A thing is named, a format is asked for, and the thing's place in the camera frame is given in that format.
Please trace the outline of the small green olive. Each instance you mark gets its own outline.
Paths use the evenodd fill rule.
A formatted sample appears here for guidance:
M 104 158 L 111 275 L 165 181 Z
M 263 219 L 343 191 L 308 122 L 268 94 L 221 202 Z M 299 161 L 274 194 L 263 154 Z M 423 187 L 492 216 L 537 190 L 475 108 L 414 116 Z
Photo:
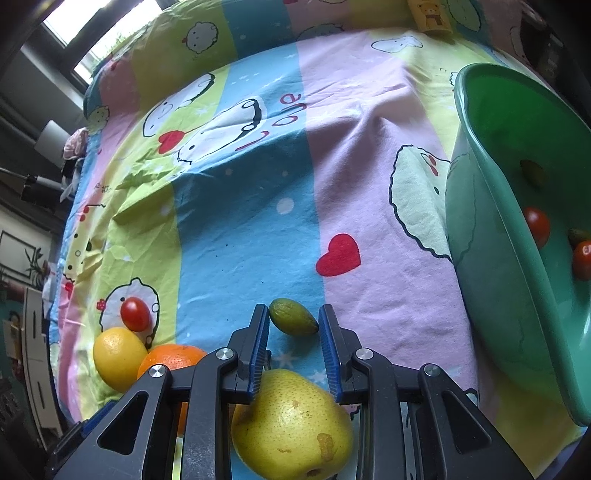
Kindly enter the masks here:
M 284 334 L 303 337 L 318 333 L 318 322 L 306 307 L 287 298 L 277 298 L 269 306 L 270 320 Z

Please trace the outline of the yellow lemon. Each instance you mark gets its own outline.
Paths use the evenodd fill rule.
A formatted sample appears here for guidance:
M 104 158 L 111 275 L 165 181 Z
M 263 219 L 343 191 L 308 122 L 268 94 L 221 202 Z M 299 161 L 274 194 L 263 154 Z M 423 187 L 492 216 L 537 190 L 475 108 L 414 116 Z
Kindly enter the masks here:
M 93 360 L 101 379 L 113 390 L 125 393 L 136 381 L 147 350 L 125 327 L 103 331 L 94 341 Z

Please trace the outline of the red cherry tomato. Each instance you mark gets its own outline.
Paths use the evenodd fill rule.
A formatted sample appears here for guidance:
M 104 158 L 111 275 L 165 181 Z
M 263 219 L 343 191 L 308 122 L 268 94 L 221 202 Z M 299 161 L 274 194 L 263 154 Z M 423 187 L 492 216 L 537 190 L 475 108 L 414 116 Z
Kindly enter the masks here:
M 551 234 L 549 217 L 542 210 L 534 207 L 526 207 L 523 214 L 537 248 L 542 249 Z

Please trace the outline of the green plastic bowl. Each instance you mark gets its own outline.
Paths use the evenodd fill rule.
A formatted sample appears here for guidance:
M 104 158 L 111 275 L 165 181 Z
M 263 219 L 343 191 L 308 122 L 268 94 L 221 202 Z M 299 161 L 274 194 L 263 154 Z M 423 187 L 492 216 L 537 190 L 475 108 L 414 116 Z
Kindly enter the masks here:
M 567 232 L 590 227 L 589 127 L 549 88 L 503 66 L 463 68 L 454 97 L 446 225 L 473 328 L 502 372 L 588 425 L 590 285 L 573 274 Z M 544 189 L 526 182 L 523 159 L 546 171 Z M 526 207 L 549 217 L 542 249 Z

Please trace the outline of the green olive fruit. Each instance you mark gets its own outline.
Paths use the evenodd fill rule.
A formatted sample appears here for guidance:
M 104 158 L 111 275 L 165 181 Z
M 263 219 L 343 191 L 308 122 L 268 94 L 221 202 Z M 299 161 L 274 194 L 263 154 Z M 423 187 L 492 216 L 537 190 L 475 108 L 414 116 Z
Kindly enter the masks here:
M 528 159 L 520 161 L 521 173 L 526 182 L 536 190 L 545 188 L 548 182 L 546 171 L 536 162 Z

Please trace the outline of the orange fruit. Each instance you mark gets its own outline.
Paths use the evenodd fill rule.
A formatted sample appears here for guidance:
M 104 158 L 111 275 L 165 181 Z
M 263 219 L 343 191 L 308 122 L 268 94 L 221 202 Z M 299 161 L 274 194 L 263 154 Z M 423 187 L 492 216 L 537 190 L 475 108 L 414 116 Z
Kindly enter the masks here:
M 136 378 L 139 379 L 150 367 L 162 364 L 169 370 L 197 365 L 206 356 L 198 347 L 179 344 L 164 344 L 153 347 L 140 363 Z

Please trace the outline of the yellow pear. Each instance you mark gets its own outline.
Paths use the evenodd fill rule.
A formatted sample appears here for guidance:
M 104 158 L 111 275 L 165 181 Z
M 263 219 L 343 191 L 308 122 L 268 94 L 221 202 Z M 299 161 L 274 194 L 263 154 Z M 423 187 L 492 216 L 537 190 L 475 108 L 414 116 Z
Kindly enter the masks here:
M 249 405 L 235 406 L 230 436 L 239 459 L 264 479 L 329 479 L 353 452 L 349 412 L 300 374 L 263 372 Z

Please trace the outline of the colourful cartoon bed sheet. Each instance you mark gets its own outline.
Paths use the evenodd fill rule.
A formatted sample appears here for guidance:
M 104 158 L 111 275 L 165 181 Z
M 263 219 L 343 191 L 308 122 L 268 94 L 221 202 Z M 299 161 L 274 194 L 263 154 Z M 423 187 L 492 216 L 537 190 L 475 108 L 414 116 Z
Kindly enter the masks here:
M 181 1 L 96 66 L 49 314 L 70 422 L 116 397 L 92 350 L 118 295 L 151 309 L 147 345 L 205 351 L 287 297 L 332 304 L 397 364 L 441 365 L 534 475 L 579 440 L 475 344 L 447 249 L 455 77 L 528 71 L 522 7 L 441 7 L 435 37 L 404 1 Z

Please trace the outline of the pink crumpled cloth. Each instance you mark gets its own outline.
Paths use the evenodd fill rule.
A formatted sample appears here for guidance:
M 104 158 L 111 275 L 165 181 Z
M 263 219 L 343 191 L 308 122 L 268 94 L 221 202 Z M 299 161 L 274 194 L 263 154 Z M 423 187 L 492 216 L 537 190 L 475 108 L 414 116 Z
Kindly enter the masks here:
M 76 130 L 70 135 L 62 149 L 62 158 L 68 160 L 78 160 L 84 158 L 87 151 L 89 132 L 86 127 Z

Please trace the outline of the white lamp shade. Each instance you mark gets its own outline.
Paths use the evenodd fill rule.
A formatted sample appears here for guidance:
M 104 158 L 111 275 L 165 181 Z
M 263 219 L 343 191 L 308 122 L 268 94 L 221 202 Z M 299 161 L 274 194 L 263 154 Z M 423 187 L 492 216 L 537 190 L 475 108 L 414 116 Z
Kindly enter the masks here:
M 63 164 L 63 149 L 70 134 L 59 124 L 49 120 L 34 144 L 34 150 L 50 163 L 60 168 Z

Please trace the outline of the yellow bear bottle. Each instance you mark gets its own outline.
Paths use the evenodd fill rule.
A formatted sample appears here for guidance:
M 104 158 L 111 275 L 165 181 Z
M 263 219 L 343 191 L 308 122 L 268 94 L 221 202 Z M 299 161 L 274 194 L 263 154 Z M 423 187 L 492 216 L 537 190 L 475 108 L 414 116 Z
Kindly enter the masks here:
M 440 1 L 408 0 L 408 6 L 420 32 L 425 34 L 452 34 L 452 25 Z

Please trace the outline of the dark window frame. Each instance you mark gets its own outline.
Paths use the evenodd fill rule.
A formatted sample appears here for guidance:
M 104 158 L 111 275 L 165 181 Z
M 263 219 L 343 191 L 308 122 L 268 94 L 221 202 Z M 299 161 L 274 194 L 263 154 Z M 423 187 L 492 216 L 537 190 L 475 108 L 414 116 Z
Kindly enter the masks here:
M 115 45 L 146 26 L 173 1 L 34 1 L 18 26 L 26 34 L 20 51 L 62 75 L 77 90 Z

